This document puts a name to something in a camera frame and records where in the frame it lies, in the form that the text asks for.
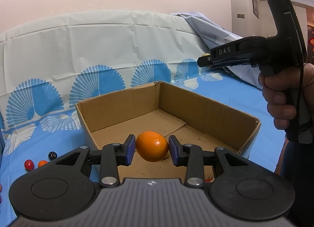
silver rivet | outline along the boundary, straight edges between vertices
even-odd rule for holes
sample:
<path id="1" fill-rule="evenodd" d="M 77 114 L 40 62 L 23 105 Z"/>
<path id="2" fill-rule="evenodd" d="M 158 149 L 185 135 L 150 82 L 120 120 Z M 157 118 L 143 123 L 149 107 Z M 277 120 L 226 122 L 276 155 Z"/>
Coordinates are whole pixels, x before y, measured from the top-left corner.
<path id="1" fill-rule="evenodd" d="M 113 176 L 106 176 L 101 179 L 101 182 L 105 185 L 113 185 L 117 182 L 117 179 L 114 178 Z"/>
<path id="2" fill-rule="evenodd" d="M 188 180 L 187 180 L 187 183 L 189 185 L 194 185 L 194 186 L 198 186 L 198 185 L 201 185 L 203 183 L 203 180 L 198 178 L 198 177 L 190 177 Z"/>

blue sheet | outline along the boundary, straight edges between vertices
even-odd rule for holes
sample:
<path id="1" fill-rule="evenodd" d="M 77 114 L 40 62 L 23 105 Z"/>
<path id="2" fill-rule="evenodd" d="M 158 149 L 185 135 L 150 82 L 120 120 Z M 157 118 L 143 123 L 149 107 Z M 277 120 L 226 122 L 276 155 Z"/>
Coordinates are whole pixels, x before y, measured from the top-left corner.
<path id="1" fill-rule="evenodd" d="M 249 154 L 249 159 L 253 162 L 271 171 L 275 170 L 284 144 L 285 132 L 275 129 L 272 117 L 266 110 L 267 103 L 259 89 L 228 75 L 212 72 L 201 72 L 200 76 L 190 79 L 186 83 L 189 87 L 182 81 L 175 84 L 258 117 L 262 126 L 255 143 L 249 148 L 245 156 Z M 62 114 L 71 117 L 74 111 L 72 109 L 64 111 Z M 53 118 L 58 114 L 60 113 L 52 114 L 50 117 Z M 62 155 L 85 144 L 81 129 L 60 129 L 53 133 L 45 132 L 40 128 L 40 121 L 27 123 L 19 128 L 32 126 L 32 124 L 35 128 L 31 139 L 21 143 L 14 153 L 2 158 L 0 183 L 3 190 L 1 192 L 2 203 L 0 204 L 0 227 L 9 225 L 16 217 L 9 204 L 8 191 L 13 181 L 25 174 L 25 160 L 32 159 L 37 164 L 40 160 L 49 160 L 48 153 L 50 151 Z M 92 171 L 91 179 L 98 181 L 98 173 L 95 169 Z"/>

orange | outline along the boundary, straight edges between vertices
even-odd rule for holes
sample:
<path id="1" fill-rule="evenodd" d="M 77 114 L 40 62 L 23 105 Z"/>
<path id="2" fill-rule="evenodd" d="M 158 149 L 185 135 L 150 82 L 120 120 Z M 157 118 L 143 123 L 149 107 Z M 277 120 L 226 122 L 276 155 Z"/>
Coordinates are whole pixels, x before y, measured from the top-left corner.
<path id="1" fill-rule="evenodd" d="M 42 160 L 38 163 L 38 167 L 41 167 L 41 166 L 45 165 L 46 163 L 48 163 L 48 161 Z"/>
<path id="2" fill-rule="evenodd" d="M 157 132 L 144 131 L 136 139 L 136 151 L 146 161 L 160 161 L 168 150 L 167 140 Z"/>

yellow fruit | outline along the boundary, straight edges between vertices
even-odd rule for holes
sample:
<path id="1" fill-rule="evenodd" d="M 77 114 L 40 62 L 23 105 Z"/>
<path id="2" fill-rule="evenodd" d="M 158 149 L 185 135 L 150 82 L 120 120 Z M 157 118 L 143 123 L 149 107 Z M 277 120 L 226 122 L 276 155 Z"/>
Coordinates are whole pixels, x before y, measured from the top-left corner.
<path id="1" fill-rule="evenodd" d="M 162 160 L 169 150 L 167 140 L 153 131 L 144 131 L 136 139 L 136 151 L 146 161 Z"/>

